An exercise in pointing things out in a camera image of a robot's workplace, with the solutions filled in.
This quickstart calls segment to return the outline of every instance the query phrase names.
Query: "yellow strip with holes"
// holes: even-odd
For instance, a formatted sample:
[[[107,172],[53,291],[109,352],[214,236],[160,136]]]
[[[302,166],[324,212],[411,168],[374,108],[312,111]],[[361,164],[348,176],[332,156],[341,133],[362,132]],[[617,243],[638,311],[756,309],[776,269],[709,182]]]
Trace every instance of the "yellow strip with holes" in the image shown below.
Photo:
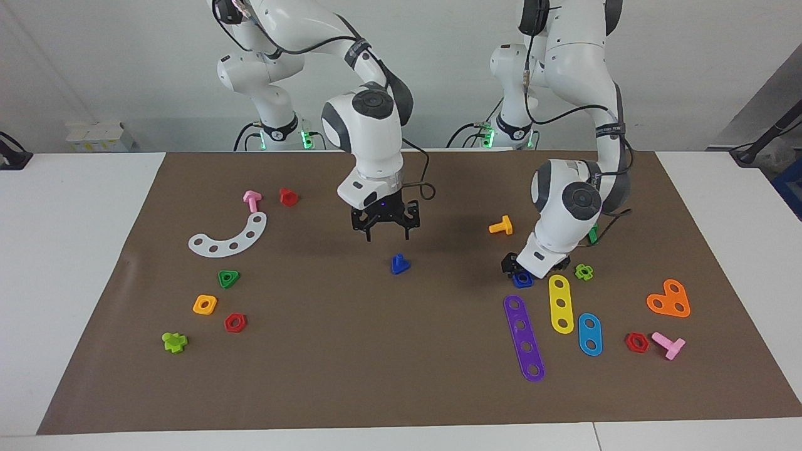
[[[549,278],[549,306],[554,330],[561,334],[573,332],[571,286],[568,284],[568,279],[559,274]]]

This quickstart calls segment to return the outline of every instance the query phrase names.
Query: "green led light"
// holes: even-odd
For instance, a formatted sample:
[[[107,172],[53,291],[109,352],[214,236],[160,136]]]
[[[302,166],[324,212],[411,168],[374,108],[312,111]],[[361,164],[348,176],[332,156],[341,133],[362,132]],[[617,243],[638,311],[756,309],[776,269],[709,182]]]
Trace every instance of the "green led light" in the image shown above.
[[[488,134],[484,135],[484,140],[482,141],[482,145],[486,148],[493,147],[493,138],[496,137],[496,130],[490,128]]]
[[[301,130],[301,140],[303,141],[303,148],[310,149],[314,147],[312,136],[306,130]]]

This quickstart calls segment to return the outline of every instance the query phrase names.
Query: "blue strip with holes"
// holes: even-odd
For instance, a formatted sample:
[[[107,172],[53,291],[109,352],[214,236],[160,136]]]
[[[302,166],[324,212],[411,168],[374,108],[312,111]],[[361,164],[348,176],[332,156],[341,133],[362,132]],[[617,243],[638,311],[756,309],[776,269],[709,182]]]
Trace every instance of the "blue strip with holes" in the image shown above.
[[[591,357],[602,353],[602,322],[592,313],[579,315],[579,348]]]
[[[524,300],[515,295],[504,298],[504,312],[507,314],[507,323],[512,342],[515,344],[515,353],[518,355],[520,373],[529,382],[542,380],[546,375],[541,353],[537,349],[535,332],[529,322]]]

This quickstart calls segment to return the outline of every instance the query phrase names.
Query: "white table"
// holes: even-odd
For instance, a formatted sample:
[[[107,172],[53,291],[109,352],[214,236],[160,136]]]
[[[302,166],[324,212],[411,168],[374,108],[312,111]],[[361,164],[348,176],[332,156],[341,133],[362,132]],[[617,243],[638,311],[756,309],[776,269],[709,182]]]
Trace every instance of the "white table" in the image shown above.
[[[802,223],[726,153],[658,156],[801,398]],[[0,173],[0,450],[802,449],[802,418],[34,437],[163,158],[37,155]]]

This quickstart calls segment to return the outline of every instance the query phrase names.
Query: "orange t-shaped bolt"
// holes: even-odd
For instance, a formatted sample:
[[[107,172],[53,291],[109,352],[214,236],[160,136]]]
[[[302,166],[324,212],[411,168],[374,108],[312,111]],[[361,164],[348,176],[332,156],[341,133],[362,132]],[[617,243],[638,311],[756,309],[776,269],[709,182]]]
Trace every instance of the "orange t-shaped bolt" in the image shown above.
[[[512,223],[509,221],[509,216],[507,216],[506,214],[501,217],[501,222],[490,226],[491,234],[497,234],[499,232],[504,232],[507,235],[512,235]]]

